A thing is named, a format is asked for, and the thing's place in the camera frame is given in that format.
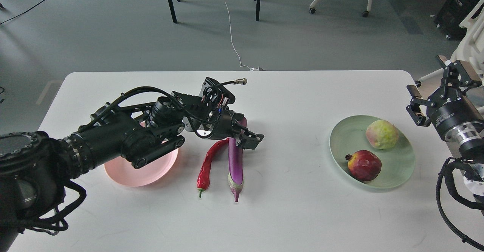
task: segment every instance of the gray floor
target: gray floor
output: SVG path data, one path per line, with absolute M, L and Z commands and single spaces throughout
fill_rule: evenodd
M 0 0 L 0 22 L 40 1 Z M 251 68 L 400 69 L 417 79 L 458 45 L 433 21 L 446 0 L 374 0 L 368 18 L 367 0 L 321 0 L 315 14 L 313 0 L 262 0 L 259 22 L 253 0 L 226 1 Z M 223 0 L 182 0 L 175 11 L 177 24 L 166 0 L 46 0 L 0 25 L 0 134 L 37 130 L 72 72 L 248 70 Z

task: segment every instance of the red chili pepper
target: red chili pepper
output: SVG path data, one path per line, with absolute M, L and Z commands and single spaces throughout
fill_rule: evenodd
M 216 142 L 207 151 L 205 160 L 203 161 L 202 168 L 200 169 L 199 179 L 197 180 L 197 188 L 200 191 L 199 197 L 202 197 L 202 192 L 207 190 L 210 185 L 210 169 L 211 161 L 213 156 L 222 148 L 224 145 L 228 144 L 228 138 Z

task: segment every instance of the white cable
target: white cable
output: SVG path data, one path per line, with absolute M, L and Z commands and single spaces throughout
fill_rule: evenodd
M 228 5 L 227 5 L 227 0 L 223 0 L 225 2 L 225 7 L 227 7 L 227 13 L 228 13 L 228 27 L 230 28 L 230 42 L 232 42 L 232 47 L 234 48 L 234 51 L 235 51 L 235 54 L 237 54 L 237 56 L 239 57 L 239 62 L 240 62 L 240 67 L 247 67 L 249 68 L 249 71 L 252 71 L 254 68 L 250 68 L 249 66 L 247 65 L 242 65 L 242 59 L 240 58 L 239 56 L 239 53 L 237 52 L 237 50 L 235 49 L 235 45 L 234 45 L 234 39 L 232 37 L 232 22 L 230 21 L 230 11 L 228 11 Z

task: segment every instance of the white table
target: white table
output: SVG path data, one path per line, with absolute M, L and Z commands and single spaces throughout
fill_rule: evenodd
M 405 107 L 413 83 L 404 71 L 233 71 L 72 73 L 40 127 L 63 138 L 90 121 L 121 92 L 150 85 L 197 95 L 206 76 L 231 85 L 230 108 L 266 137 L 244 152 L 244 190 L 238 203 L 228 188 L 226 154 L 213 162 L 211 185 L 198 197 L 197 175 L 214 141 L 184 132 L 175 166 L 140 188 L 113 182 L 99 167 L 75 181 L 88 197 L 67 216 L 70 228 L 51 237 L 26 231 L 12 252 L 53 251 L 474 251 L 441 219 L 437 173 L 449 150 L 433 127 L 417 127 Z M 143 94 L 123 104 L 153 102 Z M 357 114 L 394 123 L 410 140 L 416 167 L 402 186 L 375 192 L 349 181 L 329 151 L 332 127 Z M 457 178 L 457 187 L 470 193 Z M 442 191 L 451 221 L 482 242 L 483 217 Z M 72 200 L 74 193 L 68 193 Z

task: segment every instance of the power cord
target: power cord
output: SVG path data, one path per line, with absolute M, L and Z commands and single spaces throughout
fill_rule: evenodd
M 21 16 L 21 15 L 23 15 L 23 14 L 25 14 L 25 13 L 27 13 L 27 12 L 31 11 L 31 10 L 32 10 L 34 7 L 38 6 L 39 4 L 43 3 L 44 1 L 45 1 L 45 0 L 42 0 L 42 1 L 40 1 L 40 3 L 36 4 L 35 6 L 32 6 L 31 8 L 29 8 L 29 9 L 28 9 L 28 10 L 26 10 L 25 12 L 20 13 L 19 15 L 15 16 L 15 17 L 13 17 L 13 18 L 9 18 L 9 19 L 8 19 L 8 20 L 6 20 L 6 21 L 1 22 L 1 23 L 0 23 L 0 25 L 3 25 L 4 23 L 6 23 L 6 22 L 8 22 L 8 21 L 11 21 L 11 20 L 13 20 L 13 19 L 17 18 L 18 16 Z
M 234 48 L 235 54 L 237 54 L 237 56 L 239 57 L 240 67 L 247 67 L 247 68 L 249 68 L 249 71 L 258 71 L 259 69 L 250 68 L 250 67 L 249 67 L 249 66 L 247 66 L 247 65 L 242 65 L 242 59 L 240 58 L 239 53 L 238 53 L 238 52 L 237 52 L 237 50 L 235 49 L 235 45 L 234 45 L 234 39 L 233 39 L 233 37 L 232 37 L 232 22 L 230 21 L 230 11 L 228 10 L 227 0 L 223 0 L 223 2 L 225 3 L 225 7 L 227 7 L 227 13 L 228 13 L 228 27 L 229 27 L 229 29 L 230 29 L 230 42 L 232 43 L 232 47 Z

